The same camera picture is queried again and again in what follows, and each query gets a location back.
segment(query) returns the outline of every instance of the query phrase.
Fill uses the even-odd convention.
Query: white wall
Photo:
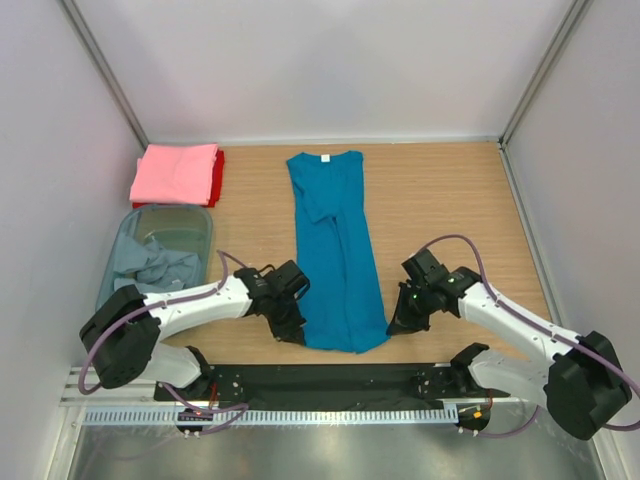
[[[40,480],[139,147],[56,2],[5,3],[0,476]]]
[[[594,2],[510,145],[564,322],[640,379],[640,3]],[[640,402],[616,418],[640,418]],[[640,433],[620,434],[640,478]]]
[[[78,0],[149,138],[497,136],[570,0]]]

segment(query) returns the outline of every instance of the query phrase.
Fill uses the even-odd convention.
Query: white cable tray
[[[218,425],[237,412],[214,415],[212,421],[178,421],[184,407],[135,406],[135,407],[87,407],[85,426],[134,426],[134,425]],[[234,422],[235,426],[307,426],[307,425],[380,425],[456,423],[458,411],[455,404],[447,404],[441,410],[410,410],[392,412],[282,412],[249,410]]]

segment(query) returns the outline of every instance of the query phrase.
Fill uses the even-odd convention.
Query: teal shirt
[[[298,266],[311,289],[299,301],[307,346],[362,353],[384,343],[387,322],[364,215],[363,156],[300,153],[287,161],[296,203]]]

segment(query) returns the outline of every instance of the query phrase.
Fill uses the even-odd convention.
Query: red folded cloth
[[[211,197],[209,197],[209,203],[202,205],[203,207],[213,208],[218,200],[220,200],[220,192],[222,191],[222,174],[224,170],[224,152],[220,149],[216,152],[216,162],[213,165],[212,182],[211,182]],[[147,203],[133,202],[133,208],[140,208]]]

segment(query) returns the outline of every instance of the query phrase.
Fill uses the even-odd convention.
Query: pink folded towel
[[[149,145],[138,161],[129,200],[206,205],[211,197],[217,144],[193,147]]]

